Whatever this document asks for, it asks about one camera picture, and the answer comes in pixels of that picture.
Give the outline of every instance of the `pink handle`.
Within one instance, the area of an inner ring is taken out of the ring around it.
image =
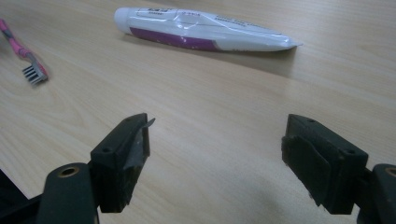
[[[6,22],[0,19],[0,30],[4,33],[6,38],[8,39],[9,44],[17,55],[20,55],[22,58],[26,58],[26,54],[31,51],[24,48],[18,41],[15,39],[14,35],[9,30]]]

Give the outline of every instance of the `toothpaste cap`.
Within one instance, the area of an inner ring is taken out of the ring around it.
[[[117,24],[119,30],[123,31],[126,34],[130,34],[131,30],[128,26],[128,7],[120,7],[117,9],[116,13],[114,13],[114,22]]]

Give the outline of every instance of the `pink toothbrush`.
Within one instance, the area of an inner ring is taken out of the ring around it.
[[[32,51],[24,48],[18,41],[15,39],[14,35],[11,33],[9,28],[6,25],[6,22],[0,19],[0,30],[3,32],[4,36],[8,40],[14,52],[22,57],[23,59],[28,59],[32,65],[22,70],[23,74],[27,78],[27,80],[35,85],[40,81],[44,81],[48,79],[48,75],[43,65],[37,60],[37,58],[33,55]]]

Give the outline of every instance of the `toothpaste tube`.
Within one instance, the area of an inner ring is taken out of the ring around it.
[[[300,45],[246,21],[188,9],[121,7],[114,21],[126,34],[185,49],[276,51]]]

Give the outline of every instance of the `purple label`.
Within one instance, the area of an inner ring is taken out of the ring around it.
[[[216,48],[214,41],[201,38],[186,37],[181,35],[169,35],[161,32],[148,31],[143,29],[136,29],[131,27],[133,35],[159,42],[167,45],[172,45],[184,49],[205,49],[205,50],[219,50]]]

